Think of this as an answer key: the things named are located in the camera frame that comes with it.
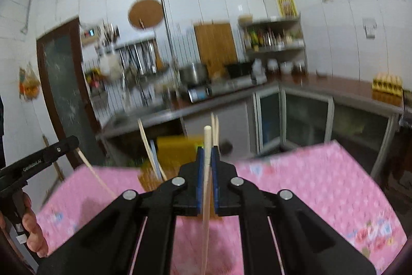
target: yellow egg tray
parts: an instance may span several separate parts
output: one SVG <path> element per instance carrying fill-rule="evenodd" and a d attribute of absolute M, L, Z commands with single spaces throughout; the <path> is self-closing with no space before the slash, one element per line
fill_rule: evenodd
<path fill-rule="evenodd" d="M 372 81 L 372 89 L 402 97 L 402 79 L 399 76 L 379 73 Z"/>

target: metal pivot bolt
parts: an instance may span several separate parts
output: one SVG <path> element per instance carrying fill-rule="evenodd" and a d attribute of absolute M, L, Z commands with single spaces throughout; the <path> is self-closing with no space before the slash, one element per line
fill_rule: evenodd
<path fill-rule="evenodd" d="M 287 201 L 288 199 L 291 199 L 293 197 L 293 194 L 290 190 L 282 190 L 279 193 L 279 196 Z"/>
<path fill-rule="evenodd" d="M 126 190 L 123 193 L 123 198 L 127 199 L 128 201 L 131 201 L 137 196 L 137 193 L 134 190 Z"/>
<path fill-rule="evenodd" d="M 186 180 L 180 176 L 177 176 L 172 180 L 172 184 L 177 187 L 182 186 L 183 184 L 185 184 L 185 182 Z"/>
<path fill-rule="evenodd" d="M 233 177 L 230 180 L 230 183 L 233 184 L 234 186 L 241 186 L 245 181 L 241 177 Z"/>

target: table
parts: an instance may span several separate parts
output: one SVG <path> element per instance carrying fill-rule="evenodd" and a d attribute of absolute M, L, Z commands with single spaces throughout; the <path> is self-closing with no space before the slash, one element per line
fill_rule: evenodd
<path fill-rule="evenodd" d="M 378 185 L 337 142 L 301 148 L 259 160 L 236 162 L 238 175 L 261 190 L 290 189 L 359 252 L 381 274 L 406 243 L 406 234 Z M 138 170 L 96 168 L 100 178 L 120 195 L 143 192 Z M 38 214 L 52 253 L 105 208 L 113 198 L 86 167 L 77 169 Z M 178 217 L 170 273 L 200 271 L 201 221 Z M 211 221 L 209 274 L 243 274 L 237 217 Z"/>

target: finger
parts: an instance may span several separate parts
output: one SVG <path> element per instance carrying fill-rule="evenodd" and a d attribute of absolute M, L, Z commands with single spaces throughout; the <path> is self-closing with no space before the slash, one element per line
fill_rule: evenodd
<path fill-rule="evenodd" d="M 6 229 L 6 221 L 5 221 L 3 213 L 1 213 L 1 211 L 0 211 L 0 228 L 2 230 Z"/>
<path fill-rule="evenodd" d="M 49 246 L 47 245 L 46 240 L 44 240 L 42 247 L 40 247 L 39 251 L 37 252 L 37 255 L 40 258 L 44 258 L 47 256 L 47 253 L 49 253 Z"/>
<path fill-rule="evenodd" d="M 25 207 L 31 209 L 31 199 L 26 193 L 23 193 L 23 203 Z"/>
<path fill-rule="evenodd" d="M 30 248 L 33 252 L 38 252 L 42 247 L 45 238 L 43 237 L 42 229 L 39 225 L 36 225 L 36 228 L 27 239 L 27 247 Z"/>
<path fill-rule="evenodd" d="M 22 218 L 23 227 L 30 233 L 36 229 L 37 220 L 36 215 L 31 209 L 26 209 L 26 213 Z"/>

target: gas stove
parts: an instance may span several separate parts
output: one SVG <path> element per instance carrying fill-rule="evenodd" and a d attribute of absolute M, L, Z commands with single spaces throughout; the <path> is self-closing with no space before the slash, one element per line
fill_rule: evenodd
<path fill-rule="evenodd" d="M 260 85 L 267 82 L 266 75 L 242 76 L 235 79 L 228 79 L 224 82 L 211 83 L 197 86 L 195 88 L 181 88 L 182 98 L 192 103 L 204 101 L 206 99 L 230 94 L 241 89 Z"/>

